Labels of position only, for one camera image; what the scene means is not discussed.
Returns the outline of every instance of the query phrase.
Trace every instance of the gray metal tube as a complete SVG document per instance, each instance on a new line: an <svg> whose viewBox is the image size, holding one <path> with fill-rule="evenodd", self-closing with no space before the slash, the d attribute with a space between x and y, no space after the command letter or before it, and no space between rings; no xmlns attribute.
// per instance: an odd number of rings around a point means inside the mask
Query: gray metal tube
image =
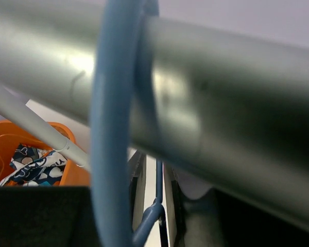
<svg viewBox="0 0 309 247"><path fill-rule="evenodd" d="M88 155L68 138L29 109L0 85L0 115L45 142L57 152L71 159L77 166L91 171Z"/></svg>
<svg viewBox="0 0 309 247"><path fill-rule="evenodd" d="M98 13L0 1L0 81L87 123ZM139 54L133 145L309 231L309 50L150 18Z"/></svg>

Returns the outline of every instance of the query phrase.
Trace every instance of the orange plastic basket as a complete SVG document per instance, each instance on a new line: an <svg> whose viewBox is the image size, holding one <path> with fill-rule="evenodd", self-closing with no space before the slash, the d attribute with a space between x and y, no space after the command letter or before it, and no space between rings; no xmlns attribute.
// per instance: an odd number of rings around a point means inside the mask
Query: orange plastic basket
<svg viewBox="0 0 309 247"><path fill-rule="evenodd" d="M62 135L69 138L73 143L76 143L74 134L68 127L57 122L49 122L49 124ZM39 149L52 149L14 123L7 120L0 121L0 181L14 172L13 168L11 168L9 164L17 146L20 143ZM60 186L89 186L89 184L89 173L81 167L76 166L74 162L68 160L63 172Z"/></svg>

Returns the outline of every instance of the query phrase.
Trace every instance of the drying rack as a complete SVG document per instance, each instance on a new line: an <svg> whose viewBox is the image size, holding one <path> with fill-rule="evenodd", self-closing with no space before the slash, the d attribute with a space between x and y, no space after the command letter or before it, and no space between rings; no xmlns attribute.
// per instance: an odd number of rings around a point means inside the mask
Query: drying rack
<svg viewBox="0 0 309 247"><path fill-rule="evenodd" d="M149 126L149 131L142 129L136 139L136 135L133 136L133 144L141 144L139 147L144 150L165 161L178 163L179 167L211 181L216 188L309 232L309 142L304 142L305 136L309 139L309 49L158 18L148 18L145 22L146 15L158 15L158 2L110 0L102 15L91 89L92 40L95 40L98 31L96 23L100 15L96 14L99 11L91 6L85 8L86 11L79 11L79 5L71 9L51 6L46 10L46 4L36 5L9 5L0 1L0 81L15 89L20 87L27 94L39 98L39 101L51 107L55 105L59 111L71 113L84 123L89 109L84 102L90 98L89 92L92 91L90 162L85 152L49 128L25 105L12 99L2 87L0 114L91 171L93 208L104 246L143 245L153 223L158 219L160 222L164 220L160 200L162 167L159 167L161 163L158 161L157 198L153 206L146 210L143 222L134 234L130 229L128 171L125 164L130 139L128 118L131 97L133 91L139 89L139 85L133 84L133 77L136 77L137 83L143 83L141 86L146 90L152 84L153 95L158 97L153 100L158 107L157 111L152 112L155 115L160 113L160 107L161 110L165 107L161 103L166 98L174 97L173 84L162 90L167 91L166 95L160 91L161 79L179 76L183 80L176 81L181 87L193 89L181 98L185 105L192 105L186 112L192 113L189 115L197 124L194 128L175 128L183 126L167 122L169 115L165 111L163 116L158 114L157 124L156 119L152 119L152 113L149 120L143 113L138 116L137 112L134 116L133 110L132 121L141 121L138 125L132 124L132 130L145 125L145 122ZM57 29L48 28L48 23L43 23L44 14L47 19L57 16L54 22L49 22ZM29 25L29 20L38 15L41 21ZM66 29L61 27L65 25L70 26ZM73 26L78 26L78 31L71 28ZM139 41L141 29L146 37L141 38L142 42ZM11 39L11 34L16 34L16 39ZM51 41L48 47L44 37ZM29 50L26 42L29 38L36 43L33 50ZM55 49L65 46L80 52L81 63L76 63L75 57L69 58L70 50L64 50L57 57L46 52L59 52L60 49ZM37 62L39 50L50 54L40 65ZM27 66L18 63L24 58ZM158 67L147 67L148 61ZM145 79L150 73L155 74L168 65L171 67L162 78L154 78L151 83ZM49 71L53 72L53 76L46 77ZM45 83L47 88L42 92L38 87ZM50 95L48 89L61 94L60 101L44 99L44 95ZM174 102L172 109L180 114L185 113L176 107L180 106L179 103ZM137 102L132 108L139 110L142 104L144 102ZM272 119L272 116L277 119L279 116L279 121ZM192 142L182 143L180 137L185 130L189 131L189 136L194 136ZM148 138L147 134L151 132L153 134ZM221 138L221 133L227 133L227 136ZM287 136L288 144L282 143L281 139ZM290 144L299 152L291 152ZM291 181L299 183L291 186Z"/></svg>

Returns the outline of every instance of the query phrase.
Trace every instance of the thin metal rod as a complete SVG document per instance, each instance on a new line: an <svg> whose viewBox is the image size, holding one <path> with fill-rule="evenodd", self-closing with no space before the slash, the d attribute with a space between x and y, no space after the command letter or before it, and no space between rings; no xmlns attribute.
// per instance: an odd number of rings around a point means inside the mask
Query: thin metal rod
<svg viewBox="0 0 309 247"><path fill-rule="evenodd" d="M0 82L87 124L100 7L67 2L0 1ZM309 231L309 50L156 17L142 28L152 80L136 80L133 146Z"/></svg>
<svg viewBox="0 0 309 247"><path fill-rule="evenodd" d="M168 247L168 236L166 227L165 208L163 207L163 164L161 161L156 160L156 198L153 205L148 207L142 217L140 226L133 234L133 246L144 246L153 225L159 220L159 232L161 246Z"/></svg>
<svg viewBox="0 0 309 247"><path fill-rule="evenodd" d="M163 163L156 160L156 202L163 202Z"/></svg>
<svg viewBox="0 0 309 247"><path fill-rule="evenodd" d="M0 85L0 115L90 171L88 155Z"/></svg>

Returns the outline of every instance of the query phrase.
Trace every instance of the black surface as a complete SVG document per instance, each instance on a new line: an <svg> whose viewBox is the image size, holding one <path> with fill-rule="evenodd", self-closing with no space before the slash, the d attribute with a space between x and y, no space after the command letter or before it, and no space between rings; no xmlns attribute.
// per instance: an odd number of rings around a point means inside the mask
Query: black surface
<svg viewBox="0 0 309 247"><path fill-rule="evenodd" d="M128 164L131 218L137 225L143 214L145 155L137 151ZM6 246L100 246L90 189L0 187L0 247Z"/></svg>
<svg viewBox="0 0 309 247"><path fill-rule="evenodd" d="M309 247L309 233L214 188L198 200L181 191L174 172L165 167L169 229L176 229L174 247L300 246Z"/></svg>

